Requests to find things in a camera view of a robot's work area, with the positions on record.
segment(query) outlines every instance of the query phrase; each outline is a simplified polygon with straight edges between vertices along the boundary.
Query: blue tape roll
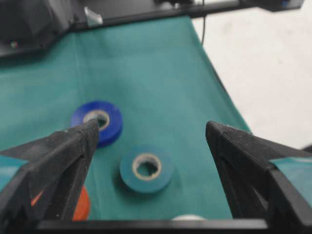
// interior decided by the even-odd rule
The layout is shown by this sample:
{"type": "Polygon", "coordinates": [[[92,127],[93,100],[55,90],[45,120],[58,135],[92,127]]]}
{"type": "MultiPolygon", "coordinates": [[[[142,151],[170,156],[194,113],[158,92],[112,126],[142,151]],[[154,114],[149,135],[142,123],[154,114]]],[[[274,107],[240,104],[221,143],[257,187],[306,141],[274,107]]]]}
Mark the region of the blue tape roll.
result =
{"type": "Polygon", "coordinates": [[[173,171],[170,157],[155,147],[144,146],[132,150],[120,162],[122,180],[128,187],[140,193],[154,193],[163,189],[171,180],[173,171]],[[143,162],[155,165],[157,171],[151,176],[142,176],[137,168],[143,162]]]}
{"type": "Polygon", "coordinates": [[[117,140],[122,131],[122,115],[115,105],[106,101],[86,103],[75,110],[71,126],[82,124],[98,116],[106,120],[98,133],[97,147],[102,147],[117,140]]]}

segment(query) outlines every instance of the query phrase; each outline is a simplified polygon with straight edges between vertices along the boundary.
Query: green cloth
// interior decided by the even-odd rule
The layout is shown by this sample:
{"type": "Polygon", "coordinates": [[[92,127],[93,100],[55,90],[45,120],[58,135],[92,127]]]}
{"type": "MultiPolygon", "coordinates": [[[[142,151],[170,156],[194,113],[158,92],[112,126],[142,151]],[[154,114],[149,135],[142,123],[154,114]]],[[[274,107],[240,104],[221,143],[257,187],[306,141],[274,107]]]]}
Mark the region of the green cloth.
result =
{"type": "Polygon", "coordinates": [[[0,155],[0,191],[27,161],[0,155]]]}
{"type": "Polygon", "coordinates": [[[121,110],[123,132],[94,155],[90,219],[231,217],[205,126],[249,129],[188,17],[69,33],[45,54],[1,60],[0,149],[68,128],[74,110],[93,100],[121,110]],[[157,194],[136,194],[120,178],[121,157],[140,145],[161,148],[175,165],[157,194]]]}
{"type": "Polygon", "coordinates": [[[286,157],[270,160],[312,207],[312,157],[286,157]]]}

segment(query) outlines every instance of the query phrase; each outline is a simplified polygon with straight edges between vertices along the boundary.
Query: teal tape roll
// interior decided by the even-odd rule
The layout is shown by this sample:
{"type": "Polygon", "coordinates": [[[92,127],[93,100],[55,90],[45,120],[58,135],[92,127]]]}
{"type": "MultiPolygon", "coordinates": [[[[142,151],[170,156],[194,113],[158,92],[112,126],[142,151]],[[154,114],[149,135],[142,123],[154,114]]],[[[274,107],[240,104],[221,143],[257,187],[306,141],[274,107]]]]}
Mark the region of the teal tape roll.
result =
{"type": "Polygon", "coordinates": [[[120,162],[120,174],[125,184],[140,193],[154,193],[163,189],[171,180],[174,166],[170,157],[155,147],[143,146],[132,150],[120,162]],[[157,170],[149,176],[138,172],[142,163],[150,163],[157,170]]]}

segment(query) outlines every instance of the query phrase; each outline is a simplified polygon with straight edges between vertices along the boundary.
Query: black cable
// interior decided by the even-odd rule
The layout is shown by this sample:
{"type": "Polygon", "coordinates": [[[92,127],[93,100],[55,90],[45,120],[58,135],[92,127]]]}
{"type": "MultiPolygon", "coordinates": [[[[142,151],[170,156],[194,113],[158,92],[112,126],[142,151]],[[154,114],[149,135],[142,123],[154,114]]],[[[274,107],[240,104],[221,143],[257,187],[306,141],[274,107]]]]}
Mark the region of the black cable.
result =
{"type": "Polygon", "coordinates": [[[205,30],[206,29],[206,16],[203,17],[203,34],[202,34],[202,38],[201,38],[201,44],[204,44],[204,40],[205,40],[205,30]]]}

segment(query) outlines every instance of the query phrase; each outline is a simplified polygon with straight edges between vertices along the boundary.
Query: white floor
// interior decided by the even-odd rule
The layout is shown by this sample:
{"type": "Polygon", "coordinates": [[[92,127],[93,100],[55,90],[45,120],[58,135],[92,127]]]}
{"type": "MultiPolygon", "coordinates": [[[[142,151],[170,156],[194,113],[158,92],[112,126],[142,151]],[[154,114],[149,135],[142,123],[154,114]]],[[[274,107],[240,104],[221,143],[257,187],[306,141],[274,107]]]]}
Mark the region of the white floor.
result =
{"type": "MultiPolygon", "coordinates": [[[[193,20],[201,38],[202,19],[193,20]]],[[[204,48],[254,135],[312,144],[312,0],[209,15],[204,48]]]]}

